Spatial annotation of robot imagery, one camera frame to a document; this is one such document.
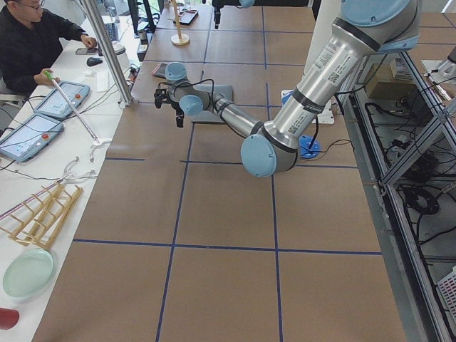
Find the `brown table surface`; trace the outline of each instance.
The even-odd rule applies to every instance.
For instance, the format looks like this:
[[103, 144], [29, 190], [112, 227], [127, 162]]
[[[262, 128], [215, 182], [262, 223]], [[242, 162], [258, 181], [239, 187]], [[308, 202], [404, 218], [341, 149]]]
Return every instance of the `brown table surface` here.
[[[197, 8], [186, 46], [162, 15], [33, 341], [405, 341], [350, 144], [255, 178], [226, 126], [176, 128], [153, 105], [151, 70], [181, 61], [274, 117], [301, 78], [311, 10], [226, 6], [215, 31]], [[425, 15], [411, 54], [446, 57], [455, 20]], [[348, 139], [335, 119], [323, 150]]]

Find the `chair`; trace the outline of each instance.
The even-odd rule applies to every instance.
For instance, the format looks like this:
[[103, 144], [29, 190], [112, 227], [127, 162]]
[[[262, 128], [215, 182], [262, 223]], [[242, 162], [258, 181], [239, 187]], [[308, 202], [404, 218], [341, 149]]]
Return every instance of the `chair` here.
[[3, 81], [3, 73], [0, 70], [0, 106], [12, 105], [17, 108], [22, 108], [26, 96], [23, 94], [17, 94], [6, 87]]

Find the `blue tablet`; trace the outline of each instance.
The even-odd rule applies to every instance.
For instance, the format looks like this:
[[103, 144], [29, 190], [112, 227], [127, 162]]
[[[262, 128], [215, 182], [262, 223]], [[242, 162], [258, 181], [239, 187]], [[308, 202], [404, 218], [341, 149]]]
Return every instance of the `blue tablet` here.
[[[86, 84], [61, 81], [59, 86], [76, 108], [90, 93], [90, 87]], [[58, 120], [65, 119], [73, 112], [57, 89], [53, 89], [33, 111]]]
[[63, 123], [42, 114], [34, 114], [4, 139], [0, 140], [0, 153], [17, 162], [33, 158], [57, 134]]

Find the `glasses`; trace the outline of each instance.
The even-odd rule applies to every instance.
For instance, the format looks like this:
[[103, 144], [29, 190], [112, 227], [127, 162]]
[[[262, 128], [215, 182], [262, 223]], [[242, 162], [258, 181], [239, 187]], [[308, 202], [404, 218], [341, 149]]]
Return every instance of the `glasses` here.
[[36, 11], [38, 11], [41, 7], [43, 7], [44, 5], [44, 0], [41, 0], [40, 4], [38, 6], [30, 6], [30, 5], [27, 5], [27, 4], [23, 4], [19, 1], [17, 1], [18, 4], [21, 4], [21, 5], [24, 5], [24, 6], [27, 6], [27, 7], [30, 7], [31, 9], [34, 9]]

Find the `green tip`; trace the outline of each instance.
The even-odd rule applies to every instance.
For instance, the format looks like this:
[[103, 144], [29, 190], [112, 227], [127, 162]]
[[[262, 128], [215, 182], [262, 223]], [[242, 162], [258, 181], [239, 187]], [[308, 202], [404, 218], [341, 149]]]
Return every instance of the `green tip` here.
[[44, 74], [52, 81], [54, 79], [54, 77], [52, 76], [52, 73], [50, 73], [49, 71], [45, 71]]

